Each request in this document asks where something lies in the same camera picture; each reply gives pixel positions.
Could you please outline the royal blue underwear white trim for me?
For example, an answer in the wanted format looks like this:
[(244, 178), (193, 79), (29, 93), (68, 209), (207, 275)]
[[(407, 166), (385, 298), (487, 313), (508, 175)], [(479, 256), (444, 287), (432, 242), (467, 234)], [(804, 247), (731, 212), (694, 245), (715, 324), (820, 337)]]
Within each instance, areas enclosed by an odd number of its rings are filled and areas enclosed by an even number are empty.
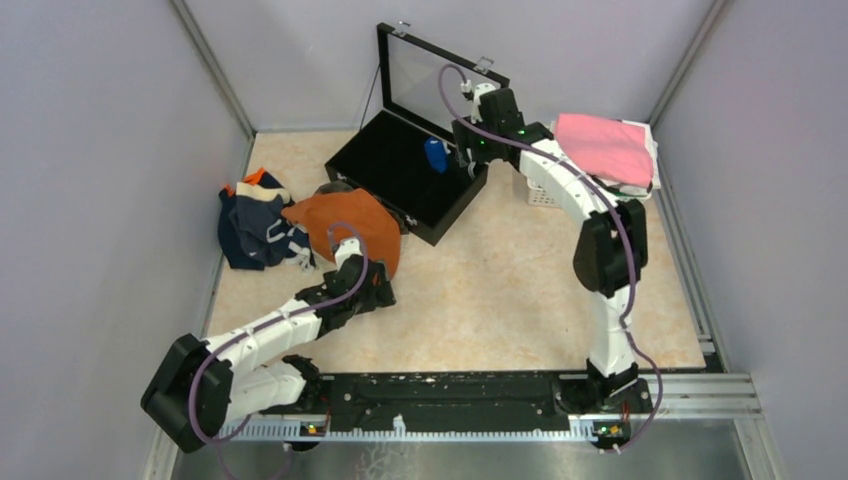
[(437, 173), (444, 174), (449, 167), (451, 149), (447, 142), (430, 137), (424, 142), (424, 152), (428, 164)]

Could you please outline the orange underwear cream waistband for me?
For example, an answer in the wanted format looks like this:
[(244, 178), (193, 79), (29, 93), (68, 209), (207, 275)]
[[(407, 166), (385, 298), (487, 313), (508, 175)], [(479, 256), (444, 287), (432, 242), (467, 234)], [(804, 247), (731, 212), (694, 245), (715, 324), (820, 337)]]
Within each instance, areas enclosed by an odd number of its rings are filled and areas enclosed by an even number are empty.
[(363, 189), (351, 192), (313, 195), (284, 207), (283, 217), (305, 228), (312, 250), (333, 261), (328, 232), (337, 223), (352, 226), (364, 241), (368, 258), (382, 262), (392, 279), (397, 273), (401, 253), (401, 232), (396, 220), (372, 195)]

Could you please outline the black display case glass lid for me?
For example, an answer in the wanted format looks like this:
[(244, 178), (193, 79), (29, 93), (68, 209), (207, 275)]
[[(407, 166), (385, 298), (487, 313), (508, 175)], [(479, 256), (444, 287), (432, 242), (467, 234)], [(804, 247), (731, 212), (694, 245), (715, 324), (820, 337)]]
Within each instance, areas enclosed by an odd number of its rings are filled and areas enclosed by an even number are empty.
[[(401, 25), (378, 24), (376, 38), (380, 108), (325, 169), (330, 179), (368, 191), (397, 213), (411, 233), (437, 245), (488, 180), (486, 167), (469, 175), (455, 163), (451, 113), (466, 112), (468, 104), (460, 77), (449, 73), (441, 78), (439, 71), (451, 63), (475, 84), (507, 87), (510, 80), (492, 70), (490, 59), (463, 58)], [(426, 159), (424, 142), (430, 137), (451, 149), (444, 174)]]

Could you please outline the olive grey underwear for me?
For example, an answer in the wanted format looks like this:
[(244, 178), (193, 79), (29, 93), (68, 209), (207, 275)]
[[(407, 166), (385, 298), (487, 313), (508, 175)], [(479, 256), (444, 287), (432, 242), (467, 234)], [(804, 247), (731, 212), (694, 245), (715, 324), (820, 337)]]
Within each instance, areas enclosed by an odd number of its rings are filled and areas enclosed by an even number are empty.
[(325, 195), (331, 193), (347, 193), (352, 192), (354, 190), (355, 188), (347, 184), (346, 182), (341, 180), (335, 180), (322, 184), (315, 190), (314, 194)]

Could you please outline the dark blue underwear cream waistband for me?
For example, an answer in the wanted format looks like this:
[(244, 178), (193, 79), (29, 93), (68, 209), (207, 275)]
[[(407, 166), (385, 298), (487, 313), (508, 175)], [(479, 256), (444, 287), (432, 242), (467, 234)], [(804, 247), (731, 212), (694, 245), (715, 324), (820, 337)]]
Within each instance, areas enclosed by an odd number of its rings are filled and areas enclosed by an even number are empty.
[(264, 267), (297, 265), (304, 271), (315, 267), (306, 230), (283, 215), (294, 201), (283, 187), (269, 188), (239, 182), (231, 222), (243, 252)]

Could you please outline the navy underwear orange waistband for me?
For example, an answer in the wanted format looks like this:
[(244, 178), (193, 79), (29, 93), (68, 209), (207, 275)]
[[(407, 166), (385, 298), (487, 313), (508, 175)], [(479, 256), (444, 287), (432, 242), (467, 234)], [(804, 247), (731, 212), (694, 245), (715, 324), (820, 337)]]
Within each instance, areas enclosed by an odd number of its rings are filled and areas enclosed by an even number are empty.
[(243, 195), (231, 185), (218, 192), (221, 210), (217, 223), (219, 246), (232, 269), (262, 271), (269, 267), (267, 228), (273, 223), (268, 202), (247, 196), (251, 187), (271, 186), (264, 168), (244, 177)]

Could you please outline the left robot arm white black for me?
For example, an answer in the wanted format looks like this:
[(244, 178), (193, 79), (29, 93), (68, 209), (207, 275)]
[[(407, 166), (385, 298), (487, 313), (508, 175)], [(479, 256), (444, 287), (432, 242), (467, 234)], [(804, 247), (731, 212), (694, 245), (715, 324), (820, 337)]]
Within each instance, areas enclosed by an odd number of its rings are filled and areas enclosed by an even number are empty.
[(386, 265), (346, 238), (336, 267), (319, 285), (242, 327), (200, 339), (178, 337), (140, 399), (140, 407), (184, 453), (223, 440), (222, 428), (262, 410), (319, 404), (320, 371), (290, 349), (340, 329), (354, 316), (395, 304)]

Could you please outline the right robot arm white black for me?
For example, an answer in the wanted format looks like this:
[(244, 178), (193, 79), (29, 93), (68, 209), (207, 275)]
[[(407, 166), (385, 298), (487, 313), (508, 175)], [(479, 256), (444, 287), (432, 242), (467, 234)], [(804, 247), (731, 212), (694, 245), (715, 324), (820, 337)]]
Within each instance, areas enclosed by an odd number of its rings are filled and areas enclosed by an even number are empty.
[(544, 124), (526, 123), (511, 89), (464, 80), (461, 94), (471, 112), (456, 115), (452, 129), (469, 171), (502, 160), (540, 186), (580, 226), (572, 265), (594, 300), (595, 319), (582, 401), (612, 412), (638, 380), (630, 325), (648, 259), (645, 208), (638, 200), (605, 191), (567, 157)]

